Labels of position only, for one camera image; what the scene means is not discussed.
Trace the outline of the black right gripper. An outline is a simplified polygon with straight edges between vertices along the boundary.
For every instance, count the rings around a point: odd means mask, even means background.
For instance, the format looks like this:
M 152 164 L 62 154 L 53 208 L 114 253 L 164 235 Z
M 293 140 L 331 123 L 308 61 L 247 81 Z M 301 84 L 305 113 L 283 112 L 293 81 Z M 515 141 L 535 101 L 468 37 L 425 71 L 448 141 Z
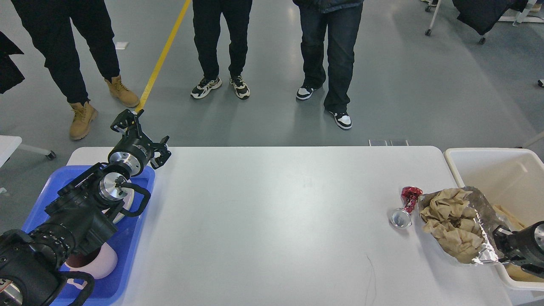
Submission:
M 492 235 L 497 249 L 502 253 L 498 261 L 512 263 L 526 273 L 543 278 L 543 228 L 543 221 L 538 221 L 521 231 L 511 231 L 506 226 L 497 226 Z

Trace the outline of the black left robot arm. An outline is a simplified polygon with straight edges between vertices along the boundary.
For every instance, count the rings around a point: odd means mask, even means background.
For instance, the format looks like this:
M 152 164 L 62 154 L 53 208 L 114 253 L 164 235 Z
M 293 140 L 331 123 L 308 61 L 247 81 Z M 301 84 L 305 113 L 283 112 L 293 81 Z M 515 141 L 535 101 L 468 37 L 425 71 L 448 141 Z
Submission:
M 169 136 L 153 142 L 139 122 L 144 110 L 123 110 L 111 124 L 121 141 L 107 162 L 88 168 L 58 190 L 58 198 L 45 212 L 49 218 L 29 233 L 19 229 L 1 236 L 0 272 L 2 306 L 48 306 L 60 295 L 69 279 L 86 282 L 72 302 L 83 305 L 91 296 L 96 278 L 89 272 L 61 271 L 71 255 L 88 255 L 103 246 L 116 232 L 118 214 L 140 216 L 151 192 L 129 179 L 146 165 L 163 166 L 171 152 Z

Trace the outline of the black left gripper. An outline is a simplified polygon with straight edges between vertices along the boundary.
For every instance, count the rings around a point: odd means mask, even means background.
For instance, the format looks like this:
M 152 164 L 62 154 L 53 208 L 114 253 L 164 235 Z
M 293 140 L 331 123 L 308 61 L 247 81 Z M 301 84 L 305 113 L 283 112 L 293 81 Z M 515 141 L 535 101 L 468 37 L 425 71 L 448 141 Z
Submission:
M 167 142 L 169 136 L 165 136 L 158 143 L 151 143 L 144 134 L 139 122 L 144 110 L 134 112 L 128 109 L 117 115 L 111 130 L 122 134 L 121 140 L 108 155 L 108 163 L 121 162 L 130 169 L 130 176 L 138 176 L 143 168 L 150 163 L 153 169 L 162 167 L 171 157 Z

